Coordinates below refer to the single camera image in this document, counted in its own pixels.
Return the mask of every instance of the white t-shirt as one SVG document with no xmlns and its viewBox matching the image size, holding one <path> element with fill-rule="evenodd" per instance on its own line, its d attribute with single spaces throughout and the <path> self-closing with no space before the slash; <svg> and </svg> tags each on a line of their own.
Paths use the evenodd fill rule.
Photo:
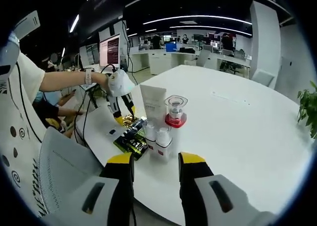
<svg viewBox="0 0 317 226">
<path fill-rule="evenodd" d="M 46 128 L 35 113 L 32 102 L 45 72 L 22 53 L 19 55 L 18 64 L 25 109 L 36 134 L 42 140 Z M 0 120 L 0 154 L 3 167 L 30 210 L 38 217 L 44 216 L 47 212 L 38 176 L 41 143 L 31 129 L 22 105 L 17 66 L 9 79 L 0 83 Z"/>
</svg>

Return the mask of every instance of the black ceiling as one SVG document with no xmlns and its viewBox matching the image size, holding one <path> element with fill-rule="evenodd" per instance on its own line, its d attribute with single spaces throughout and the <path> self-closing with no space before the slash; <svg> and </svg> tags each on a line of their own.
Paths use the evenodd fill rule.
<svg viewBox="0 0 317 226">
<path fill-rule="evenodd" d="M 73 46 L 77 49 L 74 38 L 69 38 L 69 29 L 74 21 L 81 5 L 86 0 L 23 0 L 23 9 L 20 16 L 25 16 L 33 10 L 37 10 L 41 26 L 28 37 L 21 40 L 21 50 L 30 59 L 38 63 L 52 53 L 61 52 L 64 47 Z M 135 0 L 124 0 L 130 4 Z M 130 28 L 128 34 L 144 33 L 152 28 L 158 31 L 170 30 L 170 26 L 183 25 L 182 20 L 161 21 L 143 25 L 144 22 L 173 17 L 179 15 L 218 15 L 245 21 L 250 21 L 250 5 L 253 0 L 140 0 L 126 7 L 124 19 Z M 277 11 L 279 21 L 283 21 L 290 15 L 275 5 L 265 0 L 257 0 Z M 226 27 L 235 30 L 252 32 L 252 28 L 240 22 L 225 21 L 222 19 L 196 18 L 197 25 Z"/>
</svg>

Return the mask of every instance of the green plant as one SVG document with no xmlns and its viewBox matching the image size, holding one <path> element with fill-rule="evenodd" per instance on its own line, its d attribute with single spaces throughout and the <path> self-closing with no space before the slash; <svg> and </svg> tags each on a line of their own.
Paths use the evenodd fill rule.
<svg viewBox="0 0 317 226">
<path fill-rule="evenodd" d="M 311 127 L 311 137 L 317 137 L 317 86 L 311 81 L 311 85 L 315 88 L 313 93 L 309 90 L 299 91 L 297 98 L 300 99 L 300 107 L 298 112 L 298 121 L 307 117 L 306 126 Z"/>
</svg>

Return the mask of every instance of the wristwatch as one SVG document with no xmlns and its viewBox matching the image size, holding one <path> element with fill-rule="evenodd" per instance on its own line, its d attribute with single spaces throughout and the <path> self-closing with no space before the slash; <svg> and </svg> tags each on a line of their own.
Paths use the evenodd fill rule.
<svg viewBox="0 0 317 226">
<path fill-rule="evenodd" d="M 91 79 L 92 68 L 86 68 L 85 72 L 86 72 L 85 84 L 91 85 L 92 84 L 92 79 Z"/>
</svg>

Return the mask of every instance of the round white table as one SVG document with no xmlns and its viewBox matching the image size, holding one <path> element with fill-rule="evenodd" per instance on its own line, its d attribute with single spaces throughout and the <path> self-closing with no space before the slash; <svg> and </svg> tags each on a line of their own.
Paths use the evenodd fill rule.
<svg viewBox="0 0 317 226">
<path fill-rule="evenodd" d="M 205 158 L 214 174 L 243 189 L 260 211 L 280 213 L 302 181 L 311 145 L 297 124 L 299 106 L 254 81 L 202 67 L 181 65 L 142 83 L 188 99 L 180 150 Z M 132 91 L 136 116 L 145 116 L 140 87 Z M 123 102 L 122 113 L 128 113 Z M 82 118 L 77 126 L 82 132 Z M 122 153 L 113 141 L 122 133 L 106 104 L 88 114 L 85 139 L 105 165 Z M 162 217 L 185 225 L 179 198 L 178 159 L 167 164 L 147 152 L 134 164 L 134 196 Z"/>
</svg>

